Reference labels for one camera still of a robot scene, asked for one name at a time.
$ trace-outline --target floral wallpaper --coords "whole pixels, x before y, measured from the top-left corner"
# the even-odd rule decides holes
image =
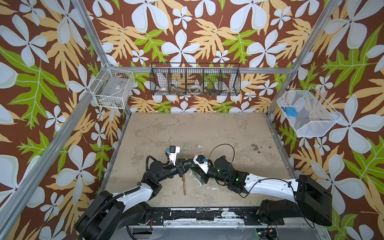
[[[115,66],[219,63],[290,67],[319,17],[319,0],[87,0],[89,17]],[[285,75],[243,74],[241,95],[152,96],[135,74],[132,112],[265,112]]]
[[[333,195],[332,239],[384,239],[384,2],[346,0],[333,12],[290,89],[317,90],[342,114],[324,137],[297,138],[271,119],[298,173]]]
[[[0,213],[100,69],[70,0],[0,0]],[[76,238],[124,124],[88,107],[7,239]]]

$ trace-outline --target gray floor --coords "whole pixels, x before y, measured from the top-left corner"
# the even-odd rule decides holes
[[[186,142],[189,145],[182,157],[193,158],[196,154],[208,157],[215,146],[229,143],[235,148],[236,170],[290,178],[262,114],[133,114],[106,190],[121,192],[136,186],[145,172],[147,155],[165,162],[166,148],[182,147]],[[232,152],[230,147],[220,146],[210,159],[214,161],[226,155],[231,161]],[[251,194],[243,199],[213,179],[201,185],[191,172],[185,175],[185,181],[186,196],[181,178],[175,176],[161,182],[162,190],[148,204],[153,207],[258,206],[264,199],[278,199],[263,194]]]

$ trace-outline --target white mesh basket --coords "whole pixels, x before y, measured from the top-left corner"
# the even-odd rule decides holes
[[[310,90],[287,91],[277,100],[280,108],[296,109],[296,117],[288,116],[285,111],[282,112],[297,137],[323,137],[341,117],[341,114],[323,96],[319,93],[317,95],[321,102]]]
[[[134,83],[133,72],[118,69],[100,71],[99,83],[92,92],[97,106],[124,109]]]

